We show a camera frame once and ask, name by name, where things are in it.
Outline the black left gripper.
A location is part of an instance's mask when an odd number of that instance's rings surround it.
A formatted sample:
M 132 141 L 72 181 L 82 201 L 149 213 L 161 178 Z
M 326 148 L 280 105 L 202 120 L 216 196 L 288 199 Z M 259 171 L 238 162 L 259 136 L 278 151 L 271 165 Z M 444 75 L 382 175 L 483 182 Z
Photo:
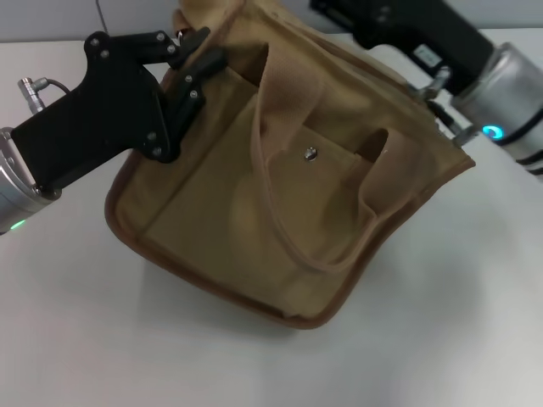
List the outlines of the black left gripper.
M 177 159 L 205 104 L 203 83 L 225 69 L 225 51 L 212 48 L 181 70 L 168 106 L 146 66 L 182 67 L 209 34 L 208 27 L 180 29 L 175 38 L 91 34 L 81 84 L 11 134 L 36 184 L 62 189 L 127 149 L 161 163 Z

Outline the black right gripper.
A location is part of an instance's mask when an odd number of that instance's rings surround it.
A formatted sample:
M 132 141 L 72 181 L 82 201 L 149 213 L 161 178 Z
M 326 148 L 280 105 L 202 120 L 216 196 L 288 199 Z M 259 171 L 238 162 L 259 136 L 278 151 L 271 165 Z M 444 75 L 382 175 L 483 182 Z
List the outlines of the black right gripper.
M 446 67 L 457 96 L 482 74 L 495 46 L 447 3 L 434 0 L 316 0 L 310 7 L 365 49 L 399 50 L 426 74 Z

